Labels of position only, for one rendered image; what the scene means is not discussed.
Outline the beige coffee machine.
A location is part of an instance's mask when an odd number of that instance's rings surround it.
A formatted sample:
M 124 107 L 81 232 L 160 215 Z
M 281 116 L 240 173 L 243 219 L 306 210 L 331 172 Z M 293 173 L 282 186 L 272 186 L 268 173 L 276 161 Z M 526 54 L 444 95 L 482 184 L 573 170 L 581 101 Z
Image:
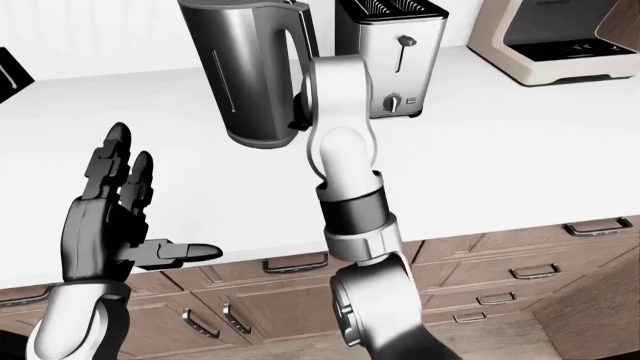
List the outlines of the beige coffee machine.
M 620 0 L 484 0 L 467 47 L 522 86 L 625 79 L 640 53 L 599 38 Z

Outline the stainless steel electric kettle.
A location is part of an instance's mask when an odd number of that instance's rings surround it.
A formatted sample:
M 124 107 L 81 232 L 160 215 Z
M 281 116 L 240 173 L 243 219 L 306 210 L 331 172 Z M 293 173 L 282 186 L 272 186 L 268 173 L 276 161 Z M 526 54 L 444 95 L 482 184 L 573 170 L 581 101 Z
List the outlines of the stainless steel electric kettle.
M 310 6 L 297 0 L 177 0 L 227 134 L 255 149 L 297 135 L 286 40 L 302 71 L 319 56 Z

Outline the stainless steel toaster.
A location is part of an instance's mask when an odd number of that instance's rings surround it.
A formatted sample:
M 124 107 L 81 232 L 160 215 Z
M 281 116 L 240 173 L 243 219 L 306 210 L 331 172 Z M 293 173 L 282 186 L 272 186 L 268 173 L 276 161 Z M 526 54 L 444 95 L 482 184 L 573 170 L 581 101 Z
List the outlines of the stainless steel toaster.
M 448 17 L 429 0 L 335 0 L 335 54 L 366 62 L 372 119 L 422 113 Z

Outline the black flat appliance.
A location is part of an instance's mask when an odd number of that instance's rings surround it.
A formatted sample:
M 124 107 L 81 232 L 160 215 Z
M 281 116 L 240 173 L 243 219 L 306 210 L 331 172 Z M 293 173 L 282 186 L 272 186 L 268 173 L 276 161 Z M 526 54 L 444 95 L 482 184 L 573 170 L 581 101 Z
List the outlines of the black flat appliance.
M 5 47 L 0 47 L 0 104 L 34 83 L 33 77 Z

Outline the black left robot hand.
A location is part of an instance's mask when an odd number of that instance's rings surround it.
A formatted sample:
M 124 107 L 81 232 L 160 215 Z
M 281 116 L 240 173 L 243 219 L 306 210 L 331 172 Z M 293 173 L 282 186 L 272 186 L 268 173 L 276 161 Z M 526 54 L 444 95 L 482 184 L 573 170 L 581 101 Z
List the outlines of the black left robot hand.
M 179 269 L 185 263 L 215 260 L 221 248 L 148 239 L 144 209 L 154 194 L 153 158 L 131 158 L 131 131 L 112 126 L 94 150 L 83 194 L 71 203 L 61 236 L 63 280 L 126 281 L 133 268 Z

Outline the brown wooden cabinet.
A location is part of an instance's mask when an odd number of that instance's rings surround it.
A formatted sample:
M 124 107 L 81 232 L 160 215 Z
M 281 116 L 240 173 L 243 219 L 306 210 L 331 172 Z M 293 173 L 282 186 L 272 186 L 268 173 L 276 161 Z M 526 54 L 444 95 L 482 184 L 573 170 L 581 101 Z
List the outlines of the brown wooden cabinet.
M 545 299 L 575 287 L 590 275 L 611 269 L 640 251 L 640 215 L 623 216 L 634 224 L 616 235 L 569 236 L 564 224 L 408 242 L 410 264 L 427 324 L 456 323 L 457 314 L 484 311 L 487 319 L 529 311 Z M 616 218 L 576 223 L 580 230 L 616 227 Z M 322 253 L 269 258 L 270 266 L 314 263 Z M 537 280 L 514 279 L 509 269 L 555 263 L 559 275 Z M 246 345 L 308 338 L 335 331 L 329 279 L 343 266 L 309 272 L 266 274 L 262 260 L 199 266 L 132 275 L 130 330 L 119 360 L 144 360 Z M 510 304 L 482 306 L 477 296 L 513 292 Z M 231 302 L 250 321 L 242 335 L 225 319 Z M 190 308 L 220 331 L 206 338 L 187 326 Z

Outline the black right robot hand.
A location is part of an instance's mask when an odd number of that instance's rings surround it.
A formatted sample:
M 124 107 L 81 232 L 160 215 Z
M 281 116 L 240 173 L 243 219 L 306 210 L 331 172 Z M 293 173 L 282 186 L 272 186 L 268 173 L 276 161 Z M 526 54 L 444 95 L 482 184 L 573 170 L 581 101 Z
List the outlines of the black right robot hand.
M 296 131 L 307 131 L 313 125 L 312 110 L 308 103 L 307 93 L 301 90 L 293 98 L 293 119 L 288 124 L 288 128 Z

